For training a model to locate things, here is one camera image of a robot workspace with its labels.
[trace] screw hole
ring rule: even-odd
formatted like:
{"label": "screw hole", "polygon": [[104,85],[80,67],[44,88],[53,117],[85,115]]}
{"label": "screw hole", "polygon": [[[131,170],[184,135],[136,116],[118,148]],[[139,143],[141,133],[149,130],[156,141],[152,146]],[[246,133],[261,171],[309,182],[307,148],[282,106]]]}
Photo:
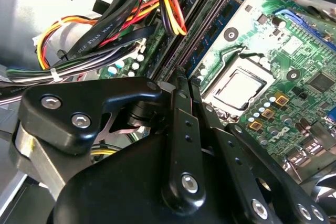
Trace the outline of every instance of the screw hole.
{"label": "screw hole", "polygon": [[238,164],[238,165],[242,165],[242,162],[240,161],[240,159],[237,157],[236,158],[236,163]]}
{"label": "screw hole", "polygon": [[189,135],[185,135],[184,138],[191,143],[193,141],[193,139],[189,136]]}
{"label": "screw hole", "polygon": [[179,90],[178,95],[184,99],[188,98],[187,94],[183,90]]}
{"label": "screw hole", "polygon": [[189,122],[189,121],[185,121],[185,125],[187,125],[188,127],[193,126],[193,124],[191,122]]}

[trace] capacitor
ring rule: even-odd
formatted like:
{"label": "capacitor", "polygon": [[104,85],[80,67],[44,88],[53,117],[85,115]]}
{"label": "capacitor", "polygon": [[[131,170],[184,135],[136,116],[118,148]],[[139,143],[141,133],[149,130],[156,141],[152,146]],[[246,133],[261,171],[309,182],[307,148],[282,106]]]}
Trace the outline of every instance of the capacitor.
{"label": "capacitor", "polygon": [[128,77],[134,77],[135,73],[133,71],[129,71],[127,75],[128,75]]}
{"label": "capacitor", "polygon": [[139,63],[134,62],[134,63],[132,64],[132,69],[133,69],[133,70],[138,70],[139,68],[140,68]]}
{"label": "capacitor", "polygon": [[307,119],[305,119],[305,118],[301,118],[300,119],[300,123],[301,123],[301,125],[303,126],[303,128],[305,129],[305,130],[310,130],[311,129],[311,126],[310,126],[310,123],[307,121]]}
{"label": "capacitor", "polygon": [[201,81],[204,81],[204,77],[203,76],[197,76],[198,79],[200,79]]}
{"label": "capacitor", "polygon": [[295,128],[304,136],[309,136],[309,133],[305,130],[301,123],[296,123]]}
{"label": "capacitor", "polygon": [[289,125],[293,122],[293,119],[289,117],[289,115],[282,115],[280,117],[280,119],[282,120],[282,122],[286,125]]}
{"label": "capacitor", "polygon": [[247,121],[250,122],[250,123],[253,123],[254,120],[255,120],[254,117],[251,116],[251,115],[247,115],[246,118],[247,118]]}
{"label": "capacitor", "polygon": [[260,117],[260,113],[259,113],[257,110],[255,110],[255,109],[251,110],[251,114],[252,114],[255,118]]}
{"label": "capacitor", "polygon": [[145,59],[145,56],[139,54],[136,58],[137,58],[136,60],[137,60],[138,62],[142,62],[142,61]]}
{"label": "capacitor", "polygon": [[286,21],[278,17],[272,19],[272,24],[279,29],[284,29],[286,27]]}
{"label": "capacitor", "polygon": [[203,76],[206,76],[208,74],[208,70],[206,70],[205,68],[201,69],[199,72]]}
{"label": "capacitor", "polygon": [[271,103],[267,99],[262,99],[261,104],[265,107],[268,108],[271,106]]}
{"label": "capacitor", "polygon": [[107,71],[109,74],[116,74],[118,72],[115,67],[109,67]]}
{"label": "capacitor", "polygon": [[274,94],[268,94],[267,99],[270,102],[275,102],[277,100],[277,98],[274,96]]}
{"label": "capacitor", "polygon": [[116,63],[115,63],[115,66],[117,68],[123,68],[125,66],[125,62],[123,60],[118,60]]}
{"label": "capacitor", "polygon": [[257,110],[260,112],[260,113],[263,113],[265,111],[265,108],[262,106],[262,105],[258,105],[257,106]]}
{"label": "capacitor", "polygon": [[257,137],[257,141],[259,142],[259,144],[261,144],[262,146],[265,146],[268,144],[268,141],[266,140],[266,138],[264,136],[258,136]]}
{"label": "capacitor", "polygon": [[277,130],[277,128],[275,128],[274,126],[270,126],[267,128],[268,132],[271,133],[271,135],[276,136],[279,134],[279,131]]}

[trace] small chip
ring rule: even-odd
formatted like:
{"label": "small chip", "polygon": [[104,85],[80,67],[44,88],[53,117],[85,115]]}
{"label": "small chip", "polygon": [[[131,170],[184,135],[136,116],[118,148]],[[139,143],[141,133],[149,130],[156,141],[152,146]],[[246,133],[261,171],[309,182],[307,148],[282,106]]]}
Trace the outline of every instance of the small chip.
{"label": "small chip", "polygon": [[270,119],[275,115],[275,111],[266,109],[261,115],[267,119]]}
{"label": "small chip", "polygon": [[335,81],[331,77],[328,77],[325,73],[321,72],[314,76],[308,84],[317,91],[324,93],[335,84]]}
{"label": "small chip", "polygon": [[255,120],[253,123],[250,123],[248,127],[254,131],[259,131],[262,126],[262,123]]}
{"label": "small chip", "polygon": [[273,35],[278,36],[281,33],[279,29],[274,30]]}
{"label": "small chip", "polygon": [[247,5],[246,8],[245,8],[245,10],[249,13],[252,10],[252,8],[253,8],[252,6]]}
{"label": "small chip", "polygon": [[301,93],[301,94],[299,95],[299,98],[302,99],[302,100],[307,99],[307,97],[308,97],[308,95],[307,95],[306,93]]}
{"label": "small chip", "polygon": [[267,20],[268,20],[268,18],[267,18],[267,16],[266,15],[264,15],[264,14],[262,14],[259,18],[258,18],[258,22],[260,23],[260,24],[265,24],[266,22],[267,22]]}
{"label": "small chip", "polygon": [[295,95],[299,96],[300,94],[303,93],[303,89],[295,86],[295,87],[292,89],[292,92],[293,92]]}
{"label": "small chip", "polygon": [[216,25],[213,25],[209,30],[208,30],[208,36],[210,38],[213,38],[216,32],[218,31],[218,27]]}
{"label": "small chip", "polygon": [[289,102],[289,99],[279,91],[275,93],[275,97],[276,97],[275,103],[280,106],[285,106]]}
{"label": "small chip", "polygon": [[320,105],[320,108],[321,108],[321,109],[326,109],[326,108],[329,107],[329,106],[330,106],[329,103],[327,103],[327,102],[322,102],[322,104]]}
{"label": "small chip", "polygon": [[196,49],[197,56],[200,55],[204,49],[205,49],[205,46],[203,44],[200,44]]}

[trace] white wire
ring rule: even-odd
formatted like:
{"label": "white wire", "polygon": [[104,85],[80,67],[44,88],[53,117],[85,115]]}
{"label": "white wire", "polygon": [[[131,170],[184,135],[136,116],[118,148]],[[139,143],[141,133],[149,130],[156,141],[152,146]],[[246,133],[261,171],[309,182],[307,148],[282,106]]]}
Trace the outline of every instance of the white wire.
{"label": "white wire", "polygon": [[[102,57],[102,58],[99,58],[97,60],[94,60],[86,65],[83,65],[83,66],[80,66],[80,67],[76,67],[76,68],[73,68],[73,69],[70,69],[70,70],[66,70],[62,73],[59,74],[59,76],[64,76],[64,75],[67,75],[67,74],[70,74],[70,73],[73,73],[73,72],[77,72],[77,71],[80,71],[82,69],[85,69],[85,68],[88,68],[92,65],[95,65],[97,63],[100,63],[108,58],[110,58],[111,56],[113,56],[121,47],[118,47],[116,48],[114,51],[110,52],[109,54],[107,54],[106,56]],[[30,77],[30,78],[23,78],[23,79],[18,79],[18,80],[13,80],[13,82],[31,82],[31,81],[42,81],[42,80],[46,80],[46,79],[50,79],[52,78],[51,74],[48,75],[48,76],[39,76],[39,77]]]}

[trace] black wire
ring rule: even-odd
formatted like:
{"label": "black wire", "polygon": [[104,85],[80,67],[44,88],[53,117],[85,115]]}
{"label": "black wire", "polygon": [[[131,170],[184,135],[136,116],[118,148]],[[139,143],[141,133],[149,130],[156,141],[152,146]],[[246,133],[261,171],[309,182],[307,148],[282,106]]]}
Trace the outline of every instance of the black wire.
{"label": "black wire", "polygon": [[172,28],[172,24],[170,23],[170,20],[168,18],[168,13],[167,13],[166,6],[164,4],[164,0],[159,0],[159,2],[160,2],[162,25],[168,34],[174,35],[174,31]]}
{"label": "black wire", "polygon": [[113,0],[97,23],[86,32],[69,50],[69,60],[85,56],[106,37],[120,30],[138,0]]}
{"label": "black wire", "polygon": [[127,34],[125,34],[122,37],[119,37],[118,39],[104,45],[103,47],[95,50],[94,52],[91,52],[79,59],[75,59],[75,60],[69,60],[66,62],[63,62],[62,60],[58,61],[55,66],[56,67],[61,67],[63,65],[67,65],[68,63],[72,63],[72,62],[81,62],[87,58],[91,58],[91,57],[97,57],[99,55],[102,54],[106,54],[108,52],[111,52],[112,50],[118,48],[118,47],[123,47],[126,46],[130,43],[133,43],[135,41],[138,41],[140,39],[143,38],[148,38],[150,35],[152,35],[155,32],[156,26],[148,26],[148,27],[143,27],[134,31],[131,31]]}

